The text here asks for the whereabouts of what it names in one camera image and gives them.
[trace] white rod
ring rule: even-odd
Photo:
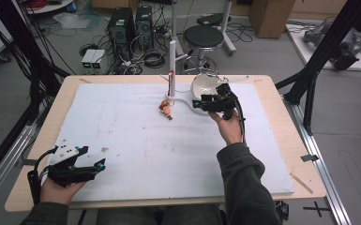
[[[176,89],[176,41],[172,40],[169,43],[169,69],[170,69],[170,75],[169,75],[169,81],[171,82],[171,97],[175,96],[175,89]]]
[[[226,6],[224,7],[223,21],[221,22],[221,33],[223,34],[226,33],[227,21],[229,20],[230,17],[230,10],[232,3],[233,0],[228,0],[226,1]]]
[[[176,36],[176,30],[177,30],[177,26],[176,26],[176,4],[177,4],[177,0],[172,0],[172,37]]]

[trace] computer tower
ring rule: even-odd
[[[124,60],[130,60],[136,50],[136,40],[134,40],[136,38],[136,28],[131,8],[117,7],[110,18],[107,30],[114,54],[118,55],[120,53]]]
[[[148,50],[154,48],[152,12],[153,9],[151,7],[137,7],[136,32],[137,35],[139,35],[140,50]]]

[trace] person's left hand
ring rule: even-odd
[[[40,191],[41,203],[61,203],[69,204],[72,197],[80,190],[86,182],[76,183],[62,187],[54,183],[51,178],[47,178]]]

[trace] metal stand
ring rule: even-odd
[[[226,6],[224,7],[223,20],[221,22],[221,28],[220,28],[220,31],[221,31],[221,33],[223,33],[223,36],[224,36],[224,44],[227,46],[227,48],[230,51],[229,56],[232,56],[233,53],[236,52],[235,46],[233,45],[233,43],[231,42],[231,40],[229,39],[229,37],[226,34],[227,22],[230,17],[230,10],[231,10],[232,4],[233,4],[233,0],[228,0],[226,2]]]
[[[308,135],[312,135],[311,116],[317,77],[325,63],[335,53],[338,45],[346,37],[347,33],[352,29],[353,25],[360,17],[361,0],[347,1],[323,40],[318,45],[314,54],[308,60],[306,66],[292,77],[276,83],[277,89],[287,86],[290,83],[294,83],[291,91],[284,95],[285,100],[293,105],[298,105],[300,103],[300,98],[307,91],[303,125],[306,128]]]
[[[176,5],[177,5],[177,0],[172,0],[172,33],[171,33],[171,38],[172,40],[176,41],[176,53],[177,55],[183,55],[183,49],[180,46],[180,42],[179,39],[177,38],[177,19],[176,19]]]

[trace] black bracket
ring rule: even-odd
[[[319,158],[317,157],[317,156],[315,156],[315,155],[305,155],[305,156],[302,156],[301,157],[302,158],[302,160],[304,161],[304,162],[307,162],[307,161],[316,161],[316,160],[318,160]]]

